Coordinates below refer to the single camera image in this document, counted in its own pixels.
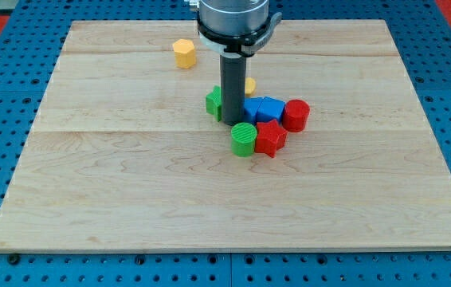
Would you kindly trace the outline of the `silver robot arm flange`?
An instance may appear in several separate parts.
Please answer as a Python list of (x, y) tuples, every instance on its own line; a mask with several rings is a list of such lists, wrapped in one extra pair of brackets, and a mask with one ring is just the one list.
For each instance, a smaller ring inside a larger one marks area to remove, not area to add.
[(196, 13), (198, 36), (223, 57), (252, 57), (270, 41), (282, 13), (269, 0), (186, 0)]

